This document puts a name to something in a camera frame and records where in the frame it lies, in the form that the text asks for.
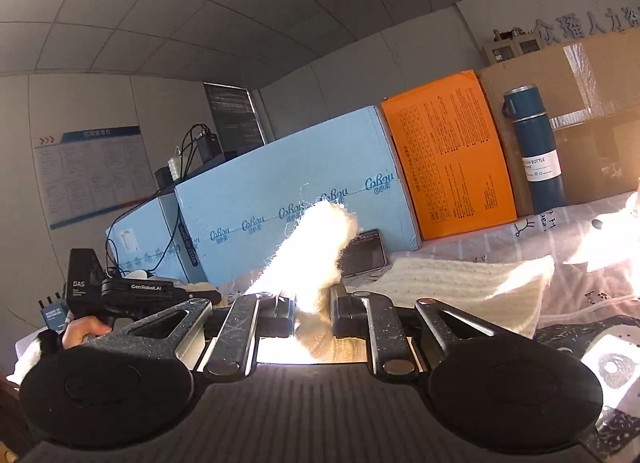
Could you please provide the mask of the person's left hand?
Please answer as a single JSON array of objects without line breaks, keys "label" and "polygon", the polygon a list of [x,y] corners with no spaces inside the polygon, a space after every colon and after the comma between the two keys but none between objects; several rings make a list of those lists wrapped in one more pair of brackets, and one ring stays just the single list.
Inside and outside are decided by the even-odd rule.
[{"label": "person's left hand", "polygon": [[102,336],[111,331],[112,328],[97,317],[82,317],[67,324],[62,336],[62,346],[64,349],[70,349],[81,345],[89,336]]}]

